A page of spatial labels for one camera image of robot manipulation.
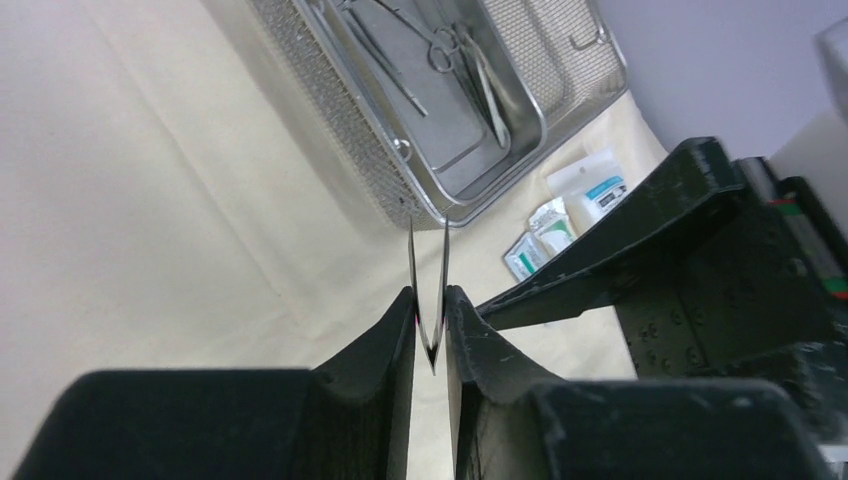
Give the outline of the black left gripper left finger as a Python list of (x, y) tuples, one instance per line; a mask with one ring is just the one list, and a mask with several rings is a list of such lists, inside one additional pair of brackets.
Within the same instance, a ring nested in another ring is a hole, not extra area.
[(18, 479), (403, 479), (415, 305), (402, 289), (312, 369), (92, 371), (55, 401)]

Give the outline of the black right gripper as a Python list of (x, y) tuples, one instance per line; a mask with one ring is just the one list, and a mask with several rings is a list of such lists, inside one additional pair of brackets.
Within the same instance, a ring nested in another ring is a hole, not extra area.
[(477, 312), (497, 330), (558, 321), (638, 283), (616, 312), (639, 378), (766, 380), (814, 436), (845, 437), (846, 242), (805, 180), (778, 178), (762, 158), (738, 168), (746, 190), (717, 138), (684, 140), (563, 253)]

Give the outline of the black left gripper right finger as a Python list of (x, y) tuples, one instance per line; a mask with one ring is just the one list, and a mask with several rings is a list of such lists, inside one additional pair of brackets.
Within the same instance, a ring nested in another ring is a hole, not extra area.
[(801, 413), (761, 380), (569, 381), (445, 291), (458, 479), (828, 479)]

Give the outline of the teal white sterile packet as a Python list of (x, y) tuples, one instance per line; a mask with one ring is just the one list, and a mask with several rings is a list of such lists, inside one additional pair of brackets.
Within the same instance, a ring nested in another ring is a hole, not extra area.
[(518, 282), (531, 277), (549, 260), (544, 246), (530, 232), (524, 232), (503, 255), (506, 267)]

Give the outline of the blue white sterile pouch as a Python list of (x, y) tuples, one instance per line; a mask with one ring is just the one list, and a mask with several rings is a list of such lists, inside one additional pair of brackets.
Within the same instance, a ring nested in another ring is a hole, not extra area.
[(551, 173), (546, 182), (552, 196), (564, 201), (579, 234), (601, 221), (629, 193), (612, 147)]

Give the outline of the large steel tray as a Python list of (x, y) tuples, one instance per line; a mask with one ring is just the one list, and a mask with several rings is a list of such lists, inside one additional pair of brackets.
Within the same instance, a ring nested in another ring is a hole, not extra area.
[(400, 228), (461, 228), (627, 88), (593, 1), (255, 1)]

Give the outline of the small steel instrument tray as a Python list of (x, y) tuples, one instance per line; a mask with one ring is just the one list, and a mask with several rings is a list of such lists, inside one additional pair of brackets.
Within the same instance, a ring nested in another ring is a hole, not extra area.
[(465, 222), (527, 171), (547, 136), (540, 106), (493, 16), (481, 1), (435, 1), (447, 23), (470, 30), (489, 61), (511, 134), (508, 149), (499, 147), (480, 112), (460, 51), (453, 73), (420, 84), (430, 112), (422, 118), (355, 38), (337, 2), (301, 1), (297, 7), (352, 104), (354, 124), (376, 139), (363, 159), (380, 193), (403, 212)]

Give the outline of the beige wrapping cloth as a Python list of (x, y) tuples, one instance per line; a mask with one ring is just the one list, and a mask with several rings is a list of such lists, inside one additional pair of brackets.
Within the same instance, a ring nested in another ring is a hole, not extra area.
[(1, 5), (1, 475), (106, 369), (306, 368), (409, 282), (292, 1)]

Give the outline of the steel forceps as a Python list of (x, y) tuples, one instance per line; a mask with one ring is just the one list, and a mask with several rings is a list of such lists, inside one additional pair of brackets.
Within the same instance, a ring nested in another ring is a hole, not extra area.
[(508, 149), (511, 145), (511, 134), (502, 116), (490, 64), (482, 48), (463, 24), (439, 27), (438, 31), (444, 32), (450, 38), (454, 51), (461, 52), (470, 89), (476, 97), (480, 112), (487, 118), (499, 147)]

